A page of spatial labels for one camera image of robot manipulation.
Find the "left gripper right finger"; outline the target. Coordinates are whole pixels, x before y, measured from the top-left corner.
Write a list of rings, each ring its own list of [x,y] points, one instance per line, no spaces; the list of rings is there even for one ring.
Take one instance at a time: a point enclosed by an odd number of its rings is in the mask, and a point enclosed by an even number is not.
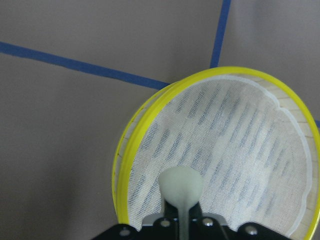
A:
[[[202,217],[202,208],[198,201],[194,206],[188,210],[187,220],[198,220]]]

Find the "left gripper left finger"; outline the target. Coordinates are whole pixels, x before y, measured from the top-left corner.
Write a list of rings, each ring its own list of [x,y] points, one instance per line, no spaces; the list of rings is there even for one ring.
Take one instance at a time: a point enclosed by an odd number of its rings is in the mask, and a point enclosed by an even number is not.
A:
[[[179,221],[178,209],[171,205],[167,200],[163,199],[163,216],[175,222]]]

